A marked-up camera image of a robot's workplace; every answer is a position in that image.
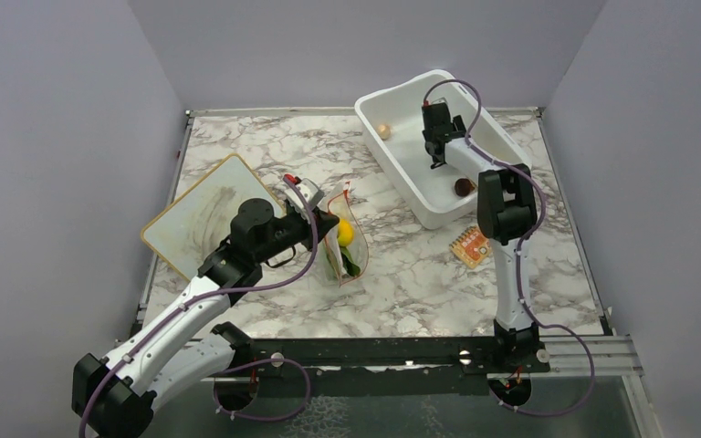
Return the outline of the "clear orange zip top bag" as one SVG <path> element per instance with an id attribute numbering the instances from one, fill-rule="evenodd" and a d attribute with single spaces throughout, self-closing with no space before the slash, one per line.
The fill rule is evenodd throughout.
<path id="1" fill-rule="evenodd" d="M 338 182 L 319 207 L 340 221 L 319 247 L 318 278 L 326 286 L 341 287 L 360 277 L 369 262 L 366 237 L 351 209 L 351 182 Z"/>

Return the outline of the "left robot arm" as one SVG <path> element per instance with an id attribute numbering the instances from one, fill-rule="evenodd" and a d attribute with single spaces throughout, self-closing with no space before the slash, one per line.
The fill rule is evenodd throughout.
<path id="1" fill-rule="evenodd" d="M 314 251 L 340 219 L 300 198 L 276 217 L 269 201 L 243 202 L 230 234 L 200 266 L 181 295 L 155 320 L 98 359 L 87 354 L 73 370 L 72 409 L 78 434 L 92 429 L 101 437 L 139 437 L 154 414 L 201 379 L 225 371 L 236 375 L 253 360 L 251 340 L 225 323 L 222 333 L 190 347 L 202 327 L 247 293 L 264 290 L 262 265 L 298 244 Z"/>

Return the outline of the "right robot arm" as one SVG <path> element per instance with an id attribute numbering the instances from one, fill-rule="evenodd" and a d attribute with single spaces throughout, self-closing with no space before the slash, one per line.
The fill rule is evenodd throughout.
<path id="1" fill-rule="evenodd" d="M 476 186 L 476 219 L 488 239 L 497 276 L 497 314 L 490 359 L 512 371 L 539 350 L 539 324 L 529 308 L 528 240 L 540 226 L 534 183 L 524 163 L 509 164 L 482 150 L 445 102 L 422 106 L 424 147 L 431 167 L 448 165 Z"/>

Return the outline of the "green leafy vegetable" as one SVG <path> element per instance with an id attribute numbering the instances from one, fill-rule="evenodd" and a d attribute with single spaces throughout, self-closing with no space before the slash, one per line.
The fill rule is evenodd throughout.
<path id="1" fill-rule="evenodd" d="M 343 278 L 355 278 L 361 275 L 361 267 L 351 257 L 348 247 L 339 247 L 340 257 L 330 249 L 327 249 L 327 263 L 330 278 L 341 280 Z"/>

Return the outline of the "white plastic bin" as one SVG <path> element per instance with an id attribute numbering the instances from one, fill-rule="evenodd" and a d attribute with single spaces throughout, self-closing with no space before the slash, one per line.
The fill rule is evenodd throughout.
<path id="1" fill-rule="evenodd" d="M 468 88 L 433 69 L 358 98 L 363 139 L 384 174 L 427 229 L 476 211 L 477 193 L 455 193 L 501 162 L 532 165 Z"/>

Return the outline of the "yellow banana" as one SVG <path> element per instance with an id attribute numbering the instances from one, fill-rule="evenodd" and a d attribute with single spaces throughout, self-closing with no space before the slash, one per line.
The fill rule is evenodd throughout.
<path id="1" fill-rule="evenodd" d="M 352 224 L 345 220 L 340 219 L 337 226 L 337 243 L 340 247 L 349 247 L 354 240 L 355 231 Z"/>

